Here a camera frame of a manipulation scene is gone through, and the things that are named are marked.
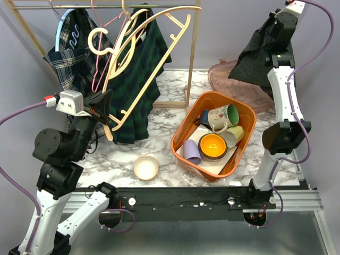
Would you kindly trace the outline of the navy beige plaid skirt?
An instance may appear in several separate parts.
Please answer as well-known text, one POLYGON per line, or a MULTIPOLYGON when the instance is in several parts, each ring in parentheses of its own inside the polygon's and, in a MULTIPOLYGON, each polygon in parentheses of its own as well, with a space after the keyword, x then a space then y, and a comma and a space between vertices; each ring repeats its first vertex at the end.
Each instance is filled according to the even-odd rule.
MULTIPOLYGON (((93 94, 91 85, 96 69, 96 54, 88 46, 88 36, 95 28, 97 25, 88 12, 83 8, 75 8, 67 16, 62 26, 59 51, 56 52, 54 46, 44 56, 44 60, 56 73, 62 89, 81 92, 84 98, 93 94)), ((109 56, 110 54, 101 55, 99 59, 100 71, 96 81, 99 80, 109 56)), ((98 91, 103 88, 107 71, 108 66, 104 71, 98 91)))

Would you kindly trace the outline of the green plaid skirt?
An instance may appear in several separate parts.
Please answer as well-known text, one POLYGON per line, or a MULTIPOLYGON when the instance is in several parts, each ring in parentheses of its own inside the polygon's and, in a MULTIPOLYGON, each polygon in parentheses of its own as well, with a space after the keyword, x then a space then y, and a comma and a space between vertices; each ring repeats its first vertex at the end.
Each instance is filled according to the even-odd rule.
MULTIPOLYGON (((122 110, 127 110, 152 72, 164 56, 168 46, 156 20, 151 21, 135 45, 135 51, 127 68, 109 80, 107 88, 113 91, 110 98, 110 113, 121 119, 122 110)), ((137 105, 121 128, 113 132, 114 143, 134 144, 149 137, 148 114, 154 101, 160 96, 157 82, 153 79, 137 105)))

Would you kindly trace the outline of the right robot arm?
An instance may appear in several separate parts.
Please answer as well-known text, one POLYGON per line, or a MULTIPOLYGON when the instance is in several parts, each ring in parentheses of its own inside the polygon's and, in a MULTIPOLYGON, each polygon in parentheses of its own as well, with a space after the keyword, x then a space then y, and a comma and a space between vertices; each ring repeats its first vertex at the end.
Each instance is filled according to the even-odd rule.
POLYGON ((257 208, 268 202, 274 189, 279 166, 306 138, 311 123, 304 120, 296 96, 295 60, 291 39, 303 12, 303 4, 290 5, 271 12, 266 22, 256 30, 238 62, 246 61, 244 81, 258 85, 272 95, 275 105, 275 123, 262 134, 265 152, 260 167, 251 179, 245 204, 257 208))

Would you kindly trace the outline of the wooden hanger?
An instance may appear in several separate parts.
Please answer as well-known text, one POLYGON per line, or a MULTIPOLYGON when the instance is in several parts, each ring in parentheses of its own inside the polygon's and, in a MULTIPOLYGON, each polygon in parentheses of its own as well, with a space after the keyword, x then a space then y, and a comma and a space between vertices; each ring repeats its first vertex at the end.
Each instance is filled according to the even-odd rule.
POLYGON ((105 100, 104 111, 90 108, 90 113, 102 124, 106 138, 115 143, 134 143, 148 137, 148 114, 160 92, 156 77, 164 64, 171 61, 170 54, 191 22, 191 15, 181 22, 172 15, 178 10, 201 11, 197 6, 177 6, 153 13, 147 5, 135 9, 133 13, 123 11, 128 21, 118 35, 113 47, 94 47, 95 34, 106 35, 108 31, 97 27, 88 35, 90 50, 100 56, 108 55, 106 74, 101 88, 105 100), (167 46, 156 19, 167 17, 179 31, 171 34, 172 44, 167 46))
POLYGON ((132 37, 132 39, 130 41, 128 41, 128 36, 132 35, 132 32, 134 31, 134 27, 135 27, 137 20, 138 20, 138 16, 142 13, 144 14, 144 13, 148 12, 148 9, 141 8, 134 15, 130 15, 130 13, 125 9, 125 1, 124 0, 121 1, 121 4, 122 4, 123 13, 128 18, 128 21, 122 27, 122 30, 119 33, 119 36, 118 36, 116 43, 114 45, 113 54, 112 54, 112 57, 110 59, 109 69, 108 69, 108 73, 107 73, 107 77, 106 77, 107 80, 111 80, 111 79, 117 77, 119 74, 121 74, 127 68, 128 64, 130 63, 130 61, 132 59, 132 56, 133 56, 133 53, 134 53, 134 50, 135 50, 135 43, 136 43, 137 40, 139 40, 141 34, 145 30, 145 29, 142 29, 142 32, 140 33, 139 36, 136 37, 136 35, 134 35, 132 37), (120 57, 119 53, 123 53, 123 50, 125 50, 128 47, 128 45, 123 47, 123 44, 125 42, 130 44, 130 48, 127 50, 127 53, 125 54, 123 60, 118 62, 118 59, 120 57))

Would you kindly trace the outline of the dark grey dotted skirt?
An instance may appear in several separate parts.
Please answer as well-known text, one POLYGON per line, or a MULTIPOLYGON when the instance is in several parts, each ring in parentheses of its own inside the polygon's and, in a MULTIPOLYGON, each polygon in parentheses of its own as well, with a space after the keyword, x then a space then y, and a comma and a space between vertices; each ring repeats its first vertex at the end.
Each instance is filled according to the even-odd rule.
POLYGON ((275 49, 265 47, 265 38, 273 26, 274 19, 268 20, 251 36, 248 44, 239 55, 236 65, 229 73, 229 78, 260 86, 271 90, 268 72, 273 68, 272 60, 267 58, 277 53, 275 49))

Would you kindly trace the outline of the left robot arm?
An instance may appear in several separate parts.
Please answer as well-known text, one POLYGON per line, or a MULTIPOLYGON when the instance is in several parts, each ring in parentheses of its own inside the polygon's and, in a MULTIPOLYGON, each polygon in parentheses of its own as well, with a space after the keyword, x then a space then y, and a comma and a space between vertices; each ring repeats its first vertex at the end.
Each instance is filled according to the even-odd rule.
POLYGON ((80 92, 65 90, 45 100, 48 107, 56 106, 74 119, 67 132, 44 129, 36 136, 32 155, 43 163, 33 200, 36 208, 24 240, 9 254, 69 254, 72 242, 93 218, 118 206, 117 188, 102 182, 75 213, 60 221, 83 172, 77 163, 84 159, 97 124, 109 123, 112 93, 84 98, 80 92))

